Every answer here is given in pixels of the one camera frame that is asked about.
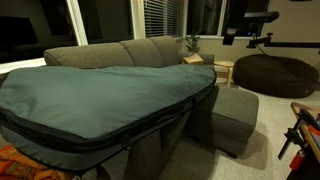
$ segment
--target dark window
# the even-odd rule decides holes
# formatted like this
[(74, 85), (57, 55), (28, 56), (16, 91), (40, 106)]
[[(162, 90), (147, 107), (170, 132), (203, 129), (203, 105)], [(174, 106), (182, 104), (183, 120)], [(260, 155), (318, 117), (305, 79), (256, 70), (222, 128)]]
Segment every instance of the dark window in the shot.
[(217, 35), (222, 0), (189, 0), (187, 34)]
[(227, 31), (227, 26), (232, 26), (232, 23), (237, 24), (237, 32), (236, 36), (240, 37), (251, 37), (251, 31), (252, 28), (255, 28), (257, 30), (257, 36), (261, 35), (261, 31), (263, 28), (263, 23), (257, 23), (253, 24), (246, 22), (245, 19), (241, 17), (237, 17), (240, 14), (243, 15), (241, 12), (241, 9), (246, 9), (245, 12), (251, 13), (251, 12), (266, 12), (268, 9), (269, 0), (244, 0), (244, 2), (247, 2), (248, 4), (242, 3), (239, 0), (228, 0), (225, 16), (224, 16), (224, 23), (223, 23), (223, 29), (222, 29), (222, 35), (224, 35)]
[(89, 44), (133, 39), (130, 0), (78, 0)]
[(76, 45), (65, 0), (0, 0), (0, 63)]

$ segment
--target red object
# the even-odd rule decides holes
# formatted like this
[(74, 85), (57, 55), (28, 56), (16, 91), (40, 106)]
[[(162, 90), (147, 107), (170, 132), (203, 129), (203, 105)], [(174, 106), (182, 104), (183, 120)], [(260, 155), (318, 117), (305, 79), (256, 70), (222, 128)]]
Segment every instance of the red object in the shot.
[(308, 126), (309, 131), (313, 132), (314, 134), (320, 136), (320, 132), (316, 130), (313, 126), (309, 125)]
[(289, 167), (292, 170), (298, 170), (303, 159), (305, 157), (305, 154), (303, 151), (298, 151), (298, 153), (296, 154), (296, 156), (293, 158), (292, 162), (290, 163)]
[(38, 164), (20, 154), (12, 145), (0, 148), (1, 180), (67, 180), (65, 173)]

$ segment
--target table leg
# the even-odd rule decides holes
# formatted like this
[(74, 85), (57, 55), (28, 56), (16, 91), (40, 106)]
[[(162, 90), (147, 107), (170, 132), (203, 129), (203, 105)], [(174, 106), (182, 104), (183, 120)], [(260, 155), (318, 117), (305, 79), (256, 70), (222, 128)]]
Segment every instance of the table leg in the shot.
[(230, 87), (232, 72), (233, 72), (233, 67), (228, 67), (228, 79), (227, 79), (227, 86), (228, 87)]

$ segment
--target window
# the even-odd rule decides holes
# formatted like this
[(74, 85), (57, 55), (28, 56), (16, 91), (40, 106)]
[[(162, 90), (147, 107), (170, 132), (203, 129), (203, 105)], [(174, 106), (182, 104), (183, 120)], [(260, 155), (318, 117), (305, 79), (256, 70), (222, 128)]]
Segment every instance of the window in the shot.
[(55, 47), (133, 39), (131, 19), (130, 0), (0, 0), (0, 64), (42, 58)]
[(0, 63), (77, 45), (65, 0), (0, 0), (0, 24)]
[[(228, 20), (227, 17), (230, 17), (231, 14), (234, 14), (233, 16), (237, 15), (236, 11), (239, 9), (239, 3), (236, 3), (236, 1), (239, 0), (228, 0), (227, 6), (226, 6), (226, 11), (225, 11), (225, 20), (223, 22), (223, 30), (222, 30), (222, 35), (224, 35), (227, 31), (227, 25), (228, 25)], [(269, 0), (248, 0), (248, 4), (243, 7), (246, 9), (246, 13), (251, 13), (251, 12), (265, 12), (267, 11)], [(245, 20), (241, 19), (242, 23), (240, 27), (237, 28), (236, 36), (241, 36), (241, 37), (251, 37), (251, 31), (253, 28), (257, 30), (257, 36), (261, 35), (261, 31), (263, 28), (263, 23), (259, 24), (250, 24), (246, 22)]]
[[(251, 36), (252, 24), (243, 12), (267, 11), (269, 0), (189, 0), (187, 34), (223, 36), (228, 26), (236, 24), (236, 36)], [(256, 24), (258, 36), (263, 24)]]
[(183, 0), (144, 0), (146, 37), (182, 35)]
[(133, 39), (130, 0), (78, 0), (89, 44)]
[(217, 35), (222, 0), (189, 0), (187, 34)]

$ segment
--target window blinds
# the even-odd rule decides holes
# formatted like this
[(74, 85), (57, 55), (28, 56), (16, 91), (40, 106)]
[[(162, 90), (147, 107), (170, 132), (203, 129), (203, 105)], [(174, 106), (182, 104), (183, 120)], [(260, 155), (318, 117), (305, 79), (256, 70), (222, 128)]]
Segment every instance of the window blinds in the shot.
[(144, 0), (146, 37), (181, 37), (183, 0)]

